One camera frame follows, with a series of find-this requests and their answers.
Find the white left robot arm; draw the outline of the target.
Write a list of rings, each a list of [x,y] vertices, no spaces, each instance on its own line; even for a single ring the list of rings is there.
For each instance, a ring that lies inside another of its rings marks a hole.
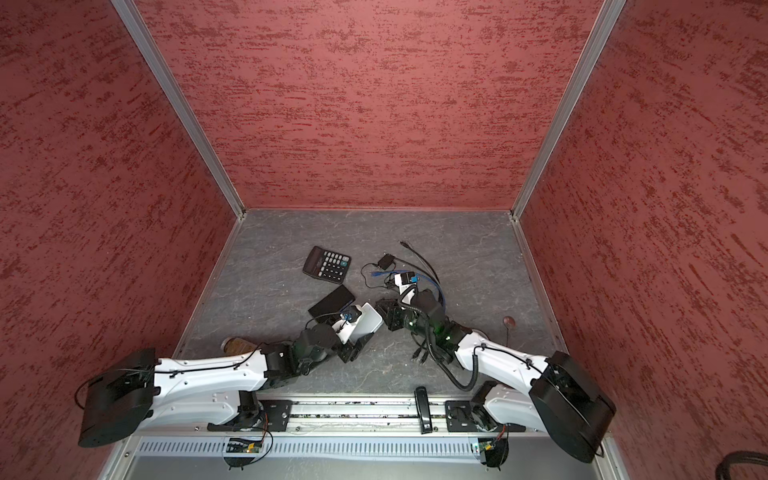
[[[78,445],[106,446],[149,425],[202,422],[218,430],[249,429],[261,417],[257,391],[306,376],[332,357],[355,360],[380,326],[344,320],[318,324],[293,342],[202,360],[138,350],[80,387],[85,401]]]

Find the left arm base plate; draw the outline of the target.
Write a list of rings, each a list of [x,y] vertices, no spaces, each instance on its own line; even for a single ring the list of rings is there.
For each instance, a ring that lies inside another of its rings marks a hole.
[[[238,413],[222,425],[209,423],[209,432],[285,432],[294,403],[290,400],[265,400]]]

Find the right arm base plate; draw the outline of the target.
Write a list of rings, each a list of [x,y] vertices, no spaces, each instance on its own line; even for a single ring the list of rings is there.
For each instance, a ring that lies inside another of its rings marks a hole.
[[[448,400],[444,403],[445,422],[449,433],[479,433],[482,429],[472,416],[469,401]]]

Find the white network switch box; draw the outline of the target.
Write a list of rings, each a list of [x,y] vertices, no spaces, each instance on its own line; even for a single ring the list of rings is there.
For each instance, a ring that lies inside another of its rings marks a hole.
[[[355,324],[347,324],[339,319],[333,325],[334,331],[343,344],[356,343],[366,335],[375,333],[383,325],[382,316],[370,303],[357,306],[362,311],[362,315]]]

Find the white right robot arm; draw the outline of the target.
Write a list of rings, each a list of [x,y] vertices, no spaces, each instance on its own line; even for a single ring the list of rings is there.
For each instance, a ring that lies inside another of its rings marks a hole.
[[[512,428],[545,432],[583,463],[603,456],[616,406],[569,354],[534,355],[495,343],[450,320],[429,290],[409,287],[375,308],[389,330],[419,339],[453,386],[471,393],[467,415],[475,427],[500,434]]]

